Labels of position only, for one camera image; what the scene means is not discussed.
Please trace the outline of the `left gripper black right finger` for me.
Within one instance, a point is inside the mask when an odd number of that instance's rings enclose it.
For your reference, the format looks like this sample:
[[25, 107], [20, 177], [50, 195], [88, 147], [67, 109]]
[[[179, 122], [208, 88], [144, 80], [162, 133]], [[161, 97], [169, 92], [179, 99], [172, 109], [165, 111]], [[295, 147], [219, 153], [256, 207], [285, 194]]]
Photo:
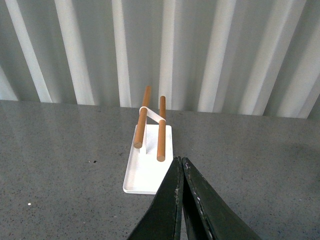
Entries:
[[183, 211], [189, 240], [259, 240], [223, 201], [193, 163], [182, 159]]

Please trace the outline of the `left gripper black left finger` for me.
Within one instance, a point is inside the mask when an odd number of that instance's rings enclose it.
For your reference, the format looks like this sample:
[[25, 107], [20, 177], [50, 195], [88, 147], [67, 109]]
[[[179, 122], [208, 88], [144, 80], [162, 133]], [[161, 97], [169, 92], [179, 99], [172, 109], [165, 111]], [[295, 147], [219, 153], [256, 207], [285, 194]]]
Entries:
[[183, 207], [184, 172], [175, 157], [143, 218], [129, 240], [179, 240]]

